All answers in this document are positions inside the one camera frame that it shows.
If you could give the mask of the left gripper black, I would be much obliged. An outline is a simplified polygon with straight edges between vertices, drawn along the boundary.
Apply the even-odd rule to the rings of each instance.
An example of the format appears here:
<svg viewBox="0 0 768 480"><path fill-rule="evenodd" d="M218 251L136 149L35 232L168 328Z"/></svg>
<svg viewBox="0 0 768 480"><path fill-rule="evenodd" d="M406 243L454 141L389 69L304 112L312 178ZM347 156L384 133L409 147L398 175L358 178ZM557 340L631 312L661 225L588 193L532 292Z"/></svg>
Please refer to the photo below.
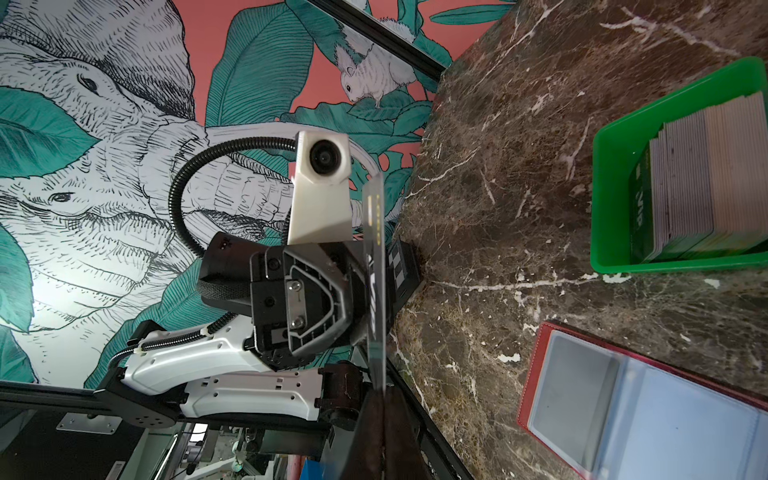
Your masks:
<svg viewBox="0 0 768 480"><path fill-rule="evenodd" d="M357 241L267 247L219 232L197 290L204 304L250 318L244 345L270 368L304 366L349 344L369 306Z"/></svg>

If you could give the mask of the checkerboard calibration tag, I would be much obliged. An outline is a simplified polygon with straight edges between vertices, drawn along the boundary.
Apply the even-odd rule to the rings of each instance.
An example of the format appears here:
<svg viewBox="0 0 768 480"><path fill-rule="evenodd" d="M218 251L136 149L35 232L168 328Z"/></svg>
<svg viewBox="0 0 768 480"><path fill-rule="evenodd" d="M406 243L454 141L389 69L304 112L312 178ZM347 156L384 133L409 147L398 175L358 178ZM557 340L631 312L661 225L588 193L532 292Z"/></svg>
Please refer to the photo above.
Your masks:
<svg viewBox="0 0 768 480"><path fill-rule="evenodd" d="M422 283L417 252L410 243L395 240L388 248L388 279L392 280L392 315L396 316Z"/></svg>

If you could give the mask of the left black frame post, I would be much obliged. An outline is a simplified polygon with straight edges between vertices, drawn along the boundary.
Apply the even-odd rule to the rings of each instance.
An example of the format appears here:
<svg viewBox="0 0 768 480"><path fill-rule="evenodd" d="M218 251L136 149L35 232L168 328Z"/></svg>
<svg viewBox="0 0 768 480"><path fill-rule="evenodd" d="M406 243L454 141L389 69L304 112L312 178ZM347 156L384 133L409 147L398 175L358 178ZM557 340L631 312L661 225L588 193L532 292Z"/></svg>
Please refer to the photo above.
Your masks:
<svg viewBox="0 0 768 480"><path fill-rule="evenodd" d="M438 82L445 71L443 65L353 5L337 0L309 0L309 3L373 43L379 44L429 79Z"/></svg>

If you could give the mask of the green plastic tray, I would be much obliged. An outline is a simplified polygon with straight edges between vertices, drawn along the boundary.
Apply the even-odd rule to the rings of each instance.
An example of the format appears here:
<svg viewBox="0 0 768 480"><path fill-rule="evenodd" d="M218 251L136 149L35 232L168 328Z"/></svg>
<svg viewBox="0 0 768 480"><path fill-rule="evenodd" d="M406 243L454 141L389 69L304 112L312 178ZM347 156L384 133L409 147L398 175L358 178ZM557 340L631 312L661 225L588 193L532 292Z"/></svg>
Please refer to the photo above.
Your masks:
<svg viewBox="0 0 768 480"><path fill-rule="evenodd" d="M759 57L739 59L601 128L593 140L590 262L600 274L682 273L758 269L767 266L767 245L747 253L638 264L630 257L630 172L661 126L739 96L767 91Z"/></svg>

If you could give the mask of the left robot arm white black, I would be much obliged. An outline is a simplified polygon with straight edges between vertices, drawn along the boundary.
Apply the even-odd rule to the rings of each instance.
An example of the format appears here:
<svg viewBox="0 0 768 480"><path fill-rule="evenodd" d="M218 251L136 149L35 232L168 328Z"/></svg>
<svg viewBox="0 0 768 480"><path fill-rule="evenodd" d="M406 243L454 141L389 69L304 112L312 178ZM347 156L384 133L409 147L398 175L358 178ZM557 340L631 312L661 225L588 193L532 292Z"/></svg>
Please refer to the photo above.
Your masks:
<svg viewBox="0 0 768 480"><path fill-rule="evenodd" d="M197 287L220 309L216 319L178 331L141 323L109 363L98 400L144 428L232 415L354 426L361 370L319 359L361 334L369 305L361 243L267 247L221 232Z"/></svg>

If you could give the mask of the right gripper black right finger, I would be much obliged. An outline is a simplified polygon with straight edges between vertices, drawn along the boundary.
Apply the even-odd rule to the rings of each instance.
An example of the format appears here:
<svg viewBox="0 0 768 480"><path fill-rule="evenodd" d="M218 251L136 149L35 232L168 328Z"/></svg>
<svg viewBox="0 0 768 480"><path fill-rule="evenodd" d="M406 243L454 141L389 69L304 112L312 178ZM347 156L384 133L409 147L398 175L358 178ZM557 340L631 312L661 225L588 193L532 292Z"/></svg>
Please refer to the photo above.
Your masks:
<svg viewBox="0 0 768 480"><path fill-rule="evenodd" d="M429 471L411 426L401 390L388 389L384 396L384 476L387 480L427 480Z"/></svg>

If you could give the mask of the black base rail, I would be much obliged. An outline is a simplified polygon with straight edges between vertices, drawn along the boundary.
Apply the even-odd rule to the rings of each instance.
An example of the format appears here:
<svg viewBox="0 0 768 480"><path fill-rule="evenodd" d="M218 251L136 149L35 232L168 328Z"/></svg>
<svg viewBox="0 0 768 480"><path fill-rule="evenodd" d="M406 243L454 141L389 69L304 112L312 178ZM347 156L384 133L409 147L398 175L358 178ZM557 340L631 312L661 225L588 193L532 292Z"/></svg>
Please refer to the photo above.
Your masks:
<svg viewBox="0 0 768 480"><path fill-rule="evenodd" d="M179 413L168 405L136 392L120 381L115 386L95 391L2 381L1 405L119 417L145 429L167 428L179 421Z"/></svg>

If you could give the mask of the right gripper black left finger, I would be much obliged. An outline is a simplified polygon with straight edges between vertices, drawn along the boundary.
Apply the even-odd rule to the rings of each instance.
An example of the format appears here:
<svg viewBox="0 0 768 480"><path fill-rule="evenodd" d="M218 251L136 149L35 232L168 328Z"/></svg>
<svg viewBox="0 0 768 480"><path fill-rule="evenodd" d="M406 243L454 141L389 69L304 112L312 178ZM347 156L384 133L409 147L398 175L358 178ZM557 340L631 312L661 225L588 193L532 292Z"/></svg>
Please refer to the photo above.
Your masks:
<svg viewBox="0 0 768 480"><path fill-rule="evenodd" d="M374 390L364 401L341 480L380 480L384 455L384 393Z"/></svg>

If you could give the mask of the stack of credit cards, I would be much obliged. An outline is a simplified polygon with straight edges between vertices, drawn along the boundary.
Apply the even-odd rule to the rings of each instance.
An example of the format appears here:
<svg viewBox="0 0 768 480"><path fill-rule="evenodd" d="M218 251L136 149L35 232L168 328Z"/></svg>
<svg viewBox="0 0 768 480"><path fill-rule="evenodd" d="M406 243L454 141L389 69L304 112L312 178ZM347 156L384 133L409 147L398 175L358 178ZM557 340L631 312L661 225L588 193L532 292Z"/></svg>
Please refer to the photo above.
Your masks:
<svg viewBox="0 0 768 480"><path fill-rule="evenodd" d="M629 179L635 263L717 258L767 239L762 92L662 125Z"/></svg>

